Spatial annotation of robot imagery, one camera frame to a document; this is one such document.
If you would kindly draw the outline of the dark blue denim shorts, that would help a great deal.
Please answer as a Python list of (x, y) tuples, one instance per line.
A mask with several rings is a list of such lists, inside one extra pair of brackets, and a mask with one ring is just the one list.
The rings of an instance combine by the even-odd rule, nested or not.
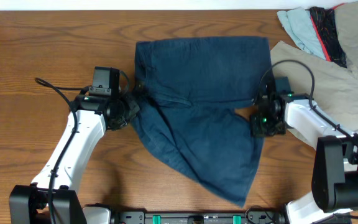
[(138, 42), (132, 126), (158, 160), (243, 206), (264, 145), (236, 110), (251, 107), (270, 68), (265, 37)]

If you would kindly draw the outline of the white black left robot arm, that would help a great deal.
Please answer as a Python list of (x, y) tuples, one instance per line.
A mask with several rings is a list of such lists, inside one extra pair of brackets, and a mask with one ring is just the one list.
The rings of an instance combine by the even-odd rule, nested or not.
[(50, 159), (30, 185), (16, 185), (9, 196), (12, 223), (119, 223), (119, 215), (106, 205), (82, 207), (77, 193), (105, 132), (125, 128), (139, 111), (129, 87), (120, 87), (124, 75), (95, 67), (92, 85), (67, 101), (68, 122)]

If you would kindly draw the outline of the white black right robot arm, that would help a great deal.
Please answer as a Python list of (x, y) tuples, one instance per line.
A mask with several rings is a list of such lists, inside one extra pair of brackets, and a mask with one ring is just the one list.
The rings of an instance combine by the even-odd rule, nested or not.
[(296, 95), (286, 82), (280, 91), (274, 78), (259, 83), (258, 112), (250, 116), (254, 137), (301, 133), (315, 151), (311, 192), (285, 205), (275, 223), (350, 223), (358, 210), (358, 134), (343, 128), (313, 100)]

